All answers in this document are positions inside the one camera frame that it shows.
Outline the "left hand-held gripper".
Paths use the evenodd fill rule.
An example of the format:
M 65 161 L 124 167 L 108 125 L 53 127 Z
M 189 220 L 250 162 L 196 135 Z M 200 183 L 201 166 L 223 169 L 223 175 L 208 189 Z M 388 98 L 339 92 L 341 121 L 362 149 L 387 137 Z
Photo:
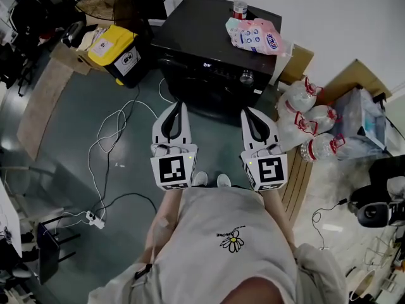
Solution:
M 189 112 L 183 102 L 167 107 L 153 124 L 151 166 L 156 185 L 164 190 L 192 186 L 198 147 L 192 142 Z

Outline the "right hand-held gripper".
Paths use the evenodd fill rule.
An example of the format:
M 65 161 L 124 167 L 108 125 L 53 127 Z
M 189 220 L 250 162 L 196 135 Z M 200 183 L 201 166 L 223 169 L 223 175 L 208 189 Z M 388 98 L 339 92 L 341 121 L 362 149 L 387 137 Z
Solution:
M 265 191 L 283 187 L 288 181 L 288 163 L 287 154 L 276 144 L 279 142 L 276 123 L 255 108 L 244 108 L 240 119 L 245 149 L 240 158 L 251 188 Z M 268 147 L 253 149 L 257 143 Z

